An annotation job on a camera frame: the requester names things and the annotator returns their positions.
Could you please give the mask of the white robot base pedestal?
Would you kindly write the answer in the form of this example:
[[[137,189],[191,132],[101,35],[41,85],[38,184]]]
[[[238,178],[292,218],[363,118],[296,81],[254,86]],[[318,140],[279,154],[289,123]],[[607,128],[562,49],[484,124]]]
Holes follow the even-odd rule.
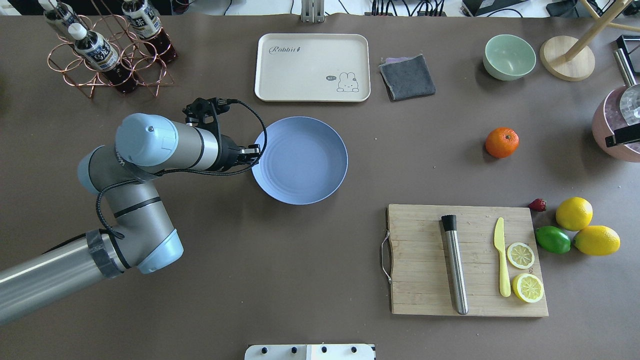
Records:
[[[374,344],[254,344],[244,354],[245,360],[375,360]]]

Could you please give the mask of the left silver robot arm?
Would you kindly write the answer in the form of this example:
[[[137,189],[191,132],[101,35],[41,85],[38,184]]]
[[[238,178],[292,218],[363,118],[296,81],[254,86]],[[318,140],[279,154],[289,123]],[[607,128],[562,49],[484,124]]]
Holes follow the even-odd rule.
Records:
[[[112,145],[99,146],[78,164],[78,180],[107,202],[110,227],[87,231],[38,257],[1,272],[5,325],[127,269],[143,274],[178,260],[184,248],[153,180],[169,173],[232,175],[253,166],[263,146],[238,146],[217,121],[191,126],[160,115],[125,117]]]

